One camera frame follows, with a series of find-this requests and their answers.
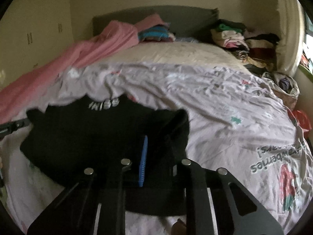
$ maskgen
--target screw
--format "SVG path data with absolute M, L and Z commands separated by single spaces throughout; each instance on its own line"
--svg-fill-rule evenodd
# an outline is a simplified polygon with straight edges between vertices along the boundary
M 124 158 L 124 159 L 121 160 L 121 164 L 123 164 L 123 165 L 129 165 L 129 164 L 130 164 L 130 160 L 127 159 L 127 158 Z
M 219 174 L 221 174 L 221 175 L 226 175 L 226 174 L 227 174 L 227 170 L 226 170 L 225 168 L 219 168 L 219 169 L 217 170 L 217 172 L 218 172 Z
M 189 159 L 183 159 L 183 160 L 182 160 L 182 164 L 188 166 L 188 165 L 191 164 L 191 161 L 190 161 Z
M 93 172 L 94 172 L 93 168 L 86 168 L 86 169 L 84 170 L 84 173 L 85 173 L 86 175 L 91 175 L 91 174 L 93 174 Z

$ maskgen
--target pile of clothes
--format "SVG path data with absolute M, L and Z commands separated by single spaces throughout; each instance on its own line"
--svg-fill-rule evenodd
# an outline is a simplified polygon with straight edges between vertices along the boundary
M 249 47 L 246 44 L 245 38 L 243 36 L 244 31 L 245 26 L 241 28 L 235 28 L 230 26 L 229 23 L 221 23 L 215 29 L 211 29 L 212 40 L 218 46 L 230 51 L 242 62 L 246 62 L 249 54 Z
M 276 45 L 279 42 L 276 34 L 259 34 L 245 39 L 249 47 L 249 58 L 247 62 L 259 68 L 273 71 L 276 64 Z

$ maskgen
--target black metal bracket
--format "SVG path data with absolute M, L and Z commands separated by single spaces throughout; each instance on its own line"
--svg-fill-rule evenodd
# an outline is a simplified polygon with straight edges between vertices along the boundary
M 12 132 L 15 132 L 18 129 L 26 127 L 28 125 L 30 125 L 30 121 L 28 118 L 1 124 L 0 125 L 0 140 L 2 140 L 5 136 L 11 134 Z
M 130 162 L 113 165 L 104 185 L 95 172 L 84 174 L 42 212 L 27 234 L 125 234 L 123 177 L 130 169 Z M 177 176 L 186 189 L 187 235 L 213 235 L 214 231 L 283 235 L 279 223 L 227 169 L 203 169 L 184 159 L 177 164 Z

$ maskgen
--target pink blanket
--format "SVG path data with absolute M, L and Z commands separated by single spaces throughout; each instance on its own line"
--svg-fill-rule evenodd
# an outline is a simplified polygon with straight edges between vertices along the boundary
M 0 124 L 10 121 L 24 106 L 44 94 L 59 73 L 69 66 L 84 67 L 137 45 L 139 31 L 160 24 L 164 22 L 158 14 L 135 25 L 111 21 L 100 35 L 74 44 L 45 66 L 22 75 L 0 92 Z

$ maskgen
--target window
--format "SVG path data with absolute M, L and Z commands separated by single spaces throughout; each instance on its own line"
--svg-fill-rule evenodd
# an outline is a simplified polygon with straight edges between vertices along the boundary
M 309 63 L 301 63 L 303 66 L 305 66 L 311 73 L 313 73 L 313 24 L 308 17 L 307 14 L 305 14 L 305 19 L 306 19 L 306 36 L 305 36 L 305 43 L 306 46 L 304 45 L 303 50 L 306 55 L 306 58 L 308 59 Z

